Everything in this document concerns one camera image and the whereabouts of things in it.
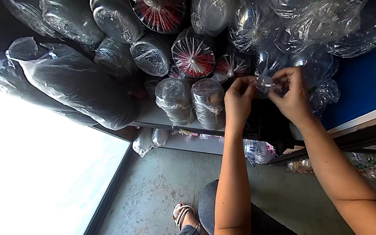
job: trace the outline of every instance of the white shelf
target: white shelf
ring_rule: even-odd
[[[220,138],[209,136],[207,140],[201,140],[200,136],[191,136],[190,139],[186,135],[170,135],[164,148],[182,149],[188,151],[223,154],[223,143],[219,142]]]

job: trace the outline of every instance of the white sandal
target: white sandal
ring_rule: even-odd
[[[173,221],[175,221],[175,224],[176,224],[176,227],[179,229],[179,231],[181,231],[181,226],[182,226],[182,221],[185,217],[185,214],[188,212],[188,211],[191,211],[192,214],[194,215],[194,209],[191,207],[191,206],[188,206],[188,205],[184,205],[182,203],[178,203],[175,208],[173,209],[173,213],[172,213],[172,218],[173,218]]]

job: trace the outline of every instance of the forearm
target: forearm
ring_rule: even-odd
[[[250,186],[244,160],[242,132],[226,130],[222,169],[218,181],[215,233],[238,228],[250,234]]]
[[[308,120],[299,127],[314,173],[329,198],[376,200],[375,190],[343,155],[320,121]]]

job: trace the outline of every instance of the plastic wrap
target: plastic wrap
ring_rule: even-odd
[[[240,54],[225,54],[216,62],[213,78],[220,83],[233,81],[250,73],[250,61]]]
[[[133,141],[133,150],[140,157],[144,157],[152,149],[152,128],[140,127],[138,135]]]
[[[328,42],[328,51],[336,56],[353,58],[376,47],[376,1],[369,0],[361,10],[361,27],[339,40]]]
[[[267,142],[243,139],[244,157],[249,160],[252,166],[267,164],[276,157],[272,151],[267,150],[268,148],[273,149],[274,147]]]
[[[0,52],[0,91],[52,110],[81,125],[93,126],[98,124],[89,116],[50,98],[35,88],[27,81],[18,62],[8,59],[4,52]]]
[[[122,43],[139,40],[145,28],[126,0],[91,0],[91,9],[98,26],[108,36]]]
[[[87,1],[40,0],[40,8],[44,21],[69,39],[86,45],[97,45],[104,39]]]
[[[171,44],[167,35],[150,32],[132,43],[130,52],[143,72],[163,77],[168,74],[172,63]]]
[[[186,13],[186,0],[130,0],[133,11],[149,29],[162,34],[176,34]]]
[[[368,179],[376,179],[376,155],[364,153],[345,153],[359,173]]]
[[[139,71],[130,53],[130,45],[106,37],[95,51],[94,62],[105,72],[120,78],[134,76]]]
[[[85,56],[63,44],[42,44],[32,37],[15,40],[8,51],[27,80],[60,103],[118,130],[134,121],[138,104]]]
[[[282,18],[294,19],[311,3],[318,0],[267,0],[274,12]]]
[[[62,37],[43,20],[39,0],[3,0],[3,3],[13,16],[39,35],[52,38]]]
[[[172,57],[180,74],[185,77],[202,78],[214,69],[213,39],[199,35],[190,27],[182,31],[172,46]]]
[[[192,86],[192,104],[198,121],[205,129],[217,131],[226,125],[224,95],[220,83],[212,78],[201,79]]]
[[[339,100],[337,83],[331,79],[337,68],[333,57],[326,52],[324,46],[310,46],[292,54],[290,66],[302,67],[304,83],[309,90],[312,112],[315,115],[321,116],[327,104]]]
[[[152,134],[152,147],[164,147],[168,138],[168,130],[154,129]]]
[[[195,118],[188,85],[180,79],[165,78],[155,90],[156,104],[162,108],[173,126],[191,124]]]
[[[260,46],[274,44],[281,29],[281,19],[265,1],[241,0],[229,26],[229,40],[240,52],[255,54]]]
[[[217,36],[233,18],[236,0],[192,0],[191,23],[198,34]]]
[[[321,0],[308,5],[287,26],[290,41],[304,44],[337,40],[359,29],[367,0]]]

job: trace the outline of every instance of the shelf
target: shelf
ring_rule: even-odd
[[[184,129],[194,133],[224,136],[224,128],[219,131],[209,131],[204,129],[204,127],[201,126],[201,123],[197,119],[195,119],[190,125],[173,127],[164,110],[158,107],[154,100],[141,100],[140,115],[134,122],[130,124],[130,126],[159,128],[174,131]]]
[[[170,135],[164,148],[182,149],[202,153],[223,154],[223,143],[220,138],[209,136],[207,140],[201,140],[200,136]]]

